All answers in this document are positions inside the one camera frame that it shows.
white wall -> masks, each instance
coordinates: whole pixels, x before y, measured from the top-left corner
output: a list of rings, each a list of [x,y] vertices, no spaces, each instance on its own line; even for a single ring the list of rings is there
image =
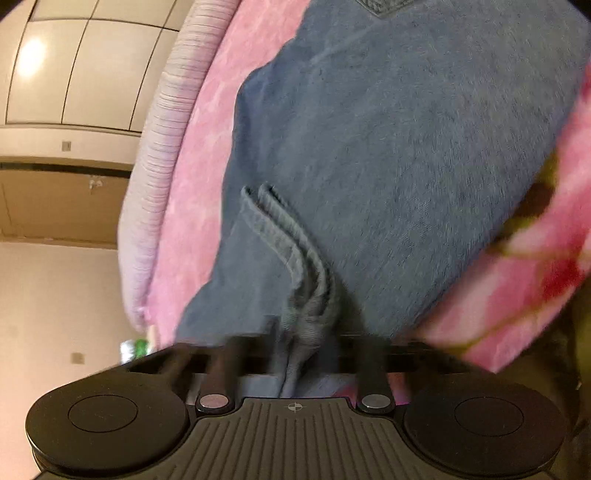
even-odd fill
[[[116,251],[0,243],[0,479],[37,473],[24,421],[47,391],[119,361],[135,338]],[[85,355],[84,365],[70,354]]]

